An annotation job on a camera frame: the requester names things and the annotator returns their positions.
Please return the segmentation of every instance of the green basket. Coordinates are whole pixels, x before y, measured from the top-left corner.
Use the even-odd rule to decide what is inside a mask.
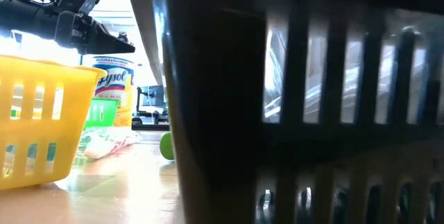
[[[119,100],[93,98],[86,118],[85,127],[111,127],[116,119]]]

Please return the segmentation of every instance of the yellow plastic basket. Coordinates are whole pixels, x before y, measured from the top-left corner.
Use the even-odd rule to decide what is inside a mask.
[[[0,190],[67,177],[106,71],[4,55],[0,63]]]

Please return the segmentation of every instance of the plastic wrapper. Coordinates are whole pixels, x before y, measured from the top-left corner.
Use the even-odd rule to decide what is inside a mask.
[[[318,122],[321,101],[323,68],[327,52],[327,37],[320,30],[311,31],[308,44],[307,76],[305,85],[304,122]],[[395,56],[395,45],[398,34],[391,34],[382,45],[377,89],[377,109],[375,121],[384,123],[389,105],[391,73]],[[284,79],[284,63],[287,37],[283,27],[270,26],[267,39],[264,81],[263,118],[267,123],[278,123],[280,120],[282,83]],[[362,42],[348,40],[345,50],[344,84],[341,121],[352,123],[355,112],[359,63],[363,52]],[[413,122],[418,109],[422,71],[425,64],[425,47],[418,45],[414,51],[411,70],[411,86],[409,97],[408,122]]]
[[[130,128],[88,128],[82,133],[77,155],[95,160],[141,140]]]

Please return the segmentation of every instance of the black plastic basket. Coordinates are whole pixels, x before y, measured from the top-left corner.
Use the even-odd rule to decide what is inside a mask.
[[[153,0],[187,223],[444,223],[441,1]],[[278,123],[263,118],[270,22],[284,22],[287,32]],[[309,27],[322,24],[319,120],[306,123]],[[355,117],[343,123],[349,39],[362,42],[363,55]],[[386,42],[396,46],[391,96],[387,121],[376,123]],[[417,117],[408,123],[417,46],[427,55]],[[404,189],[408,204],[399,200]]]

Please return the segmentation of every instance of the green fruit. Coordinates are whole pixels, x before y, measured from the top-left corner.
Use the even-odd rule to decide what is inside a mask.
[[[160,138],[160,153],[167,160],[174,160],[173,137],[167,132]]]

